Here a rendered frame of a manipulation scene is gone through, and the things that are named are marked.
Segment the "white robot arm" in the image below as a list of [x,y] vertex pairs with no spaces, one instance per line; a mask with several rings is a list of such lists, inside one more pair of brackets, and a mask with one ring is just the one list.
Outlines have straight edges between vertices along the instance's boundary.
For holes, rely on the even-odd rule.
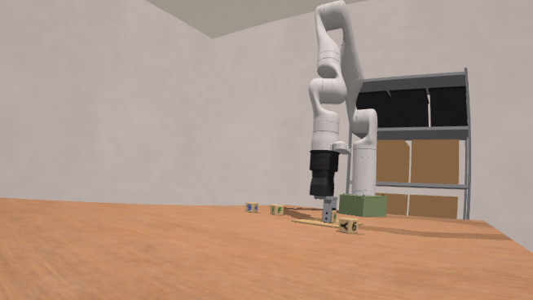
[[[353,144],[351,195],[375,196],[377,112],[374,109],[356,108],[364,75],[345,2],[340,0],[316,7],[315,28],[318,42],[317,73],[322,78],[313,79],[308,88],[314,115],[313,132],[332,131],[339,134],[339,115],[322,108],[321,104],[342,104],[346,101],[352,132],[367,133]],[[343,31],[341,49],[327,35],[327,31],[334,29]]]

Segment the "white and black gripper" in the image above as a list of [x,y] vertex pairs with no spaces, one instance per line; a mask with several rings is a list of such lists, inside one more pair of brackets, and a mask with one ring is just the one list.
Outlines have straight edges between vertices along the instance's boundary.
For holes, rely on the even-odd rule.
[[334,175],[338,172],[339,154],[351,154],[351,148],[339,141],[339,134],[332,131],[316,131],[311,140],[312,180],[310,195],[315,199],[324,199],[322,222],[330,223],[332,210],[337,210],[337,198],[334,195]]

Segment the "tan flat mat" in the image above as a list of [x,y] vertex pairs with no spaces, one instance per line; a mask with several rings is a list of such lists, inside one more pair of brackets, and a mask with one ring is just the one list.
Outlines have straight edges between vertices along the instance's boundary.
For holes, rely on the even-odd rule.
[[320,219],[321,219],[321,218],[296,219],[296,220],[291,220],[291,222],[295,222],[295,223],[305,223],[305,224],[316,225],[316,226],[322,226],[322,227],[334,227],[334,228],[338,228],[339,220],[336,220],[336,222],[334,222],[334,223],[326,223],[326,222],[322,222],[322,219],[321,219],[321,220],[320,220]]

